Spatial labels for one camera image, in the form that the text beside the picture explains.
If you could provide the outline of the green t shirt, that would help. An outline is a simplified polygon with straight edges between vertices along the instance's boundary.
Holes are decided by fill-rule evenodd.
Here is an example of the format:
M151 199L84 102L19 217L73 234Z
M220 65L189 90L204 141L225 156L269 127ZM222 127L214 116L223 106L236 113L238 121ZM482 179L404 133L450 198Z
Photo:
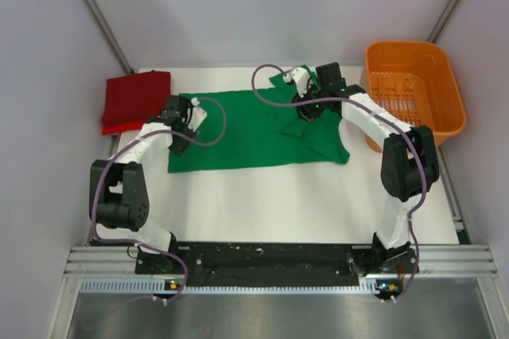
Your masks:
M214 146L191 145L181 156L169 154L169 173L235 170L309 162L344 165L350 154L340 139L340 117L331 111L311 123L300 119L294 108L273 107L261 101L288 103L295 87L282 75L270 78L267 89L205 92L202 108L208 116L197 140L219 142Z

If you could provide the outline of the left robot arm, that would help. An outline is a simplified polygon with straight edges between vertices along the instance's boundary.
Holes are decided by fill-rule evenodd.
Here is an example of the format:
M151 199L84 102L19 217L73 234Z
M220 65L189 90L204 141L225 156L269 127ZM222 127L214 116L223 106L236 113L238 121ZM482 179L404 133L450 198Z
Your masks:
M170 95L165 108L151 116L120 151L122 155L96 160L90 172L90 216L103 244L145 244L153 263L169 273L180 265L171 248L173 234L150 215L146 171L163 154L183 154L207 117L197 98Z

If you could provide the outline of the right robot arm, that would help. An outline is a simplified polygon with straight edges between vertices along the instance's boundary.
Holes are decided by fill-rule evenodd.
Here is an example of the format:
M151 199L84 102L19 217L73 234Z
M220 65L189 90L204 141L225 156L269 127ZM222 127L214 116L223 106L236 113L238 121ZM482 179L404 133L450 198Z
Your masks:
M311 122L326 111L354 124L382 150L380 178L388 198L369 252L352 260L361 275L388 272L406 259L416 259L410 249L413 217L439 178L434 136L427 126L415 127L393 116L358 84L348 85L337 63L310 70L291 68L283 76L297 93L292 102L301 119Z

